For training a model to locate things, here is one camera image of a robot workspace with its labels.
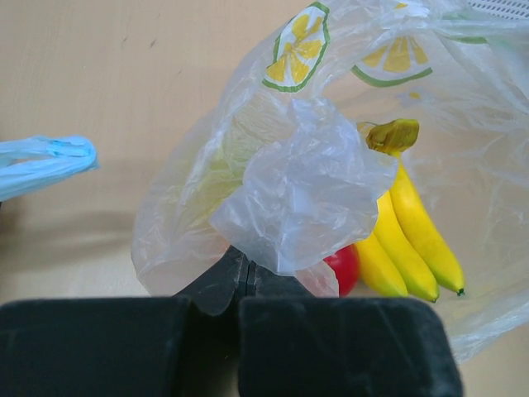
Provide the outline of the yellow banana bunch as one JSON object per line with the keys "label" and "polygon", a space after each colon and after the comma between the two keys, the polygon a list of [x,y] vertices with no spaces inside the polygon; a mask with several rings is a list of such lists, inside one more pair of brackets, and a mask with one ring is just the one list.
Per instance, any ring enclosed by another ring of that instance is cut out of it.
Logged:
{"label": "yellow banana bunch", "polygon": [[417,141],[420,125],[399,118],[385,124],[363,124],[367,146],[397,159],[393,185],[377,200],[378,218],[371,235],[355,244],[365,284],[386,297],[415,296],[435,303],[440,288],[461,296],[465,274],[431,220],[406,171],[402,153]]}

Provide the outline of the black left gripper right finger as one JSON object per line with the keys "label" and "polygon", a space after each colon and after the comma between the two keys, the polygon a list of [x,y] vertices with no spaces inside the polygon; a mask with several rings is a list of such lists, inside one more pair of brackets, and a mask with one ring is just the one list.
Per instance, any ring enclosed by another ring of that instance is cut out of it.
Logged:
{"label": "black left gripper right finger", "polygon": [[442,321],[415,299],[315,298],[251,261],[238,278],[242,396],[461,396]]}

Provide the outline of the red apple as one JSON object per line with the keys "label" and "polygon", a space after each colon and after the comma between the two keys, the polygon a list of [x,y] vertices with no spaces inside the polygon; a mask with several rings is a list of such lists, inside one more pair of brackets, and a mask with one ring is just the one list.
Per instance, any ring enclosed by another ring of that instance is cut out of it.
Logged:
{"label": "red apple", "polygon": [[354,244],[328,256],[324,262],[332,268],[338,281],[339,295],[347,296],[360,278],[360,257]]}

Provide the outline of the blue tied plastic bag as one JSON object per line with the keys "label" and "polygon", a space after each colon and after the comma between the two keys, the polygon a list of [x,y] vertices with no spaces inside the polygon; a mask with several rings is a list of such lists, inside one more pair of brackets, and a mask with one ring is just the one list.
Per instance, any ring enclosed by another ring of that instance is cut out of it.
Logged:
{"label": "blue tied plastic bag", "polygon": [[84,136],[33,136],[1,143],[1,201],[99,168],[94,144]]}

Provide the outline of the clear lemon-print plastic bag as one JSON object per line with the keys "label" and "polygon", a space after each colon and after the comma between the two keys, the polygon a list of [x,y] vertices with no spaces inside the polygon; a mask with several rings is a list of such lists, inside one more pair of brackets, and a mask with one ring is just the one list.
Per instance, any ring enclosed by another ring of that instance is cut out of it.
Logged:
{"label": "clear lemon-print plastic bag", "polygon": [[369,235],[398,161],[360,125],[419,121],[403,164],[465,274],[436,302],[458,361],[528,321],[528,20],[467,1],[315,1],[259,43],[179,143],[131,259],[174,294],[233,246],[316,295]]}

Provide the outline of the white perforated plastic basket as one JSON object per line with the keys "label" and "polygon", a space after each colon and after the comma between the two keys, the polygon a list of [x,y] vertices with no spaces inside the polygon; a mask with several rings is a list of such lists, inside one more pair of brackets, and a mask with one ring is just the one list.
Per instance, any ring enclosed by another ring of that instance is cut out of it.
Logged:
{"label": "white perforated plastic basket", "polygon": [[467,3],[474,10],[494,17],[522,21],[529,18],[528,0],[468,0]]}

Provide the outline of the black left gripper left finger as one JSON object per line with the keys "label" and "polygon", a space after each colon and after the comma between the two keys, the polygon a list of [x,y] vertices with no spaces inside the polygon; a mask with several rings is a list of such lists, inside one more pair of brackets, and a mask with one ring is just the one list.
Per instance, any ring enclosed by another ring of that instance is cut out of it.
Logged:
{"label": "black left gripper left finger", "polygon": [[233,396],[247,259],[229,248],[174,296],[1,307],[4,396]]}

